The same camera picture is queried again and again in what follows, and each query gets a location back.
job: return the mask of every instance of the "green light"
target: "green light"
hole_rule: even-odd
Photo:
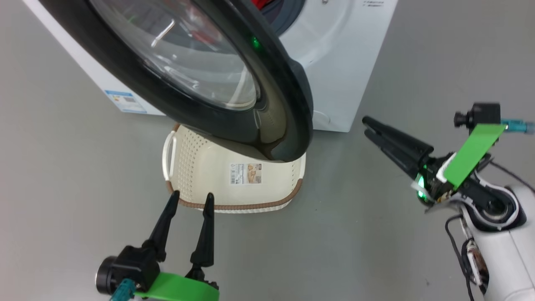
[[[420,176],[420,179],[418,180],[418,186],[425,188],[424,176]],[[418,191],[418,197],[423,198],[424,200],[427,199],[427,196],[422,191]]]
[[[253,48],[254,49],[260,49],[262,47],[262,45],[260,44],[260,42],[258,41],[258,39],[253,36],[253,38],[251,39],[251,43],[253,44]]]

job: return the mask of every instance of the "gray floor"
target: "gray floor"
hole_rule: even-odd
[[[535,119],[534,6],[400,0],[357,119],[396,125],[438,155],[462,144],[453,113],[474,101]],[[2,1],[0,28],[2,297],[106,300],[93,285],[100,262],[140,244],[167,201],[160,157],[173,122],[120,113],[22,2]],[[449,213],[423,215],[410,179],[362,130],[315,133],[284,210],[217,215],[207,275],[222,301],[467,300]],[[535,182],[534,149],[535,139],[506,136],[494,154]],[[180,208],[166,271],[188,271],[201,223]]]

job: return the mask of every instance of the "green tape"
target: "green tape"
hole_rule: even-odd
[[[219,300],[219,291],[207,283],[169,273],[160,273],[148,292],[137,291],[134,294],[165,301]]]
[[[444,171],[444,177],[457,189],[470,175],[505,131],[502,124],[478,124]]]

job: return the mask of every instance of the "basket handle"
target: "basket handle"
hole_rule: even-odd
[[[174,136],[175,133],[176,131],[171,131],[171,133],[167,135],[164,142],[164,149],[162,151],[162,172],[164,173],[164,179],[166,181],[169,181],[170,177],[173,176],[174,156],[177,153],[177,138]],[[171,149],[171,164],[169,164],[167,159],[169,158],[169,147],[171,146],[171,142],[173,142],[173,145]]]

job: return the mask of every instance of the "laundry basket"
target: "laundry basket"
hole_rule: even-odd
[[[290,163],[255,160],[176,125],[165,139],[162,169],[179,204],[203,208],[212,192],[216,212],[259,213],[286,207],[303,181],[305,155]]]

